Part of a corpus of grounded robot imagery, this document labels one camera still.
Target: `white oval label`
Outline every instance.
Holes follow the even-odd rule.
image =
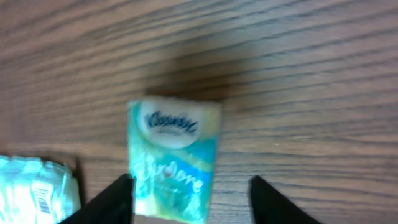
[[[141,103],[139,126],[148,140],[171,149],[194,143],[203,129],[203,113],[191,103],[146,100]]]

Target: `kleenex tissue pack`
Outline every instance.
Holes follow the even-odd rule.
[[[135,213],[206,223],[221,106],[147,97],[128,105]]]

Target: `wood grain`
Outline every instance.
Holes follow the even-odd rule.
[[[215,100],[210,223],[251,222],[253,175],[323,223],[396,223],[397,21],[395,0],[1,0],[1,152],[81,170],[87,202],[127,171],[129,99]]]

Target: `barcode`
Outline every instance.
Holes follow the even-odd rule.
[[[51,214],[50,207],[47,203],[47,197],[48,197],[49,191],[46,189],[35,189],[34,193],[35,193],[35,197],[39,203],[40,211],[42,211],[46,214]]]

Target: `crumpled plastic wrapper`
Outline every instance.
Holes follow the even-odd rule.
[[[59,223],[80,206],[77,181],[66,166],[0,156],[0,223]]]

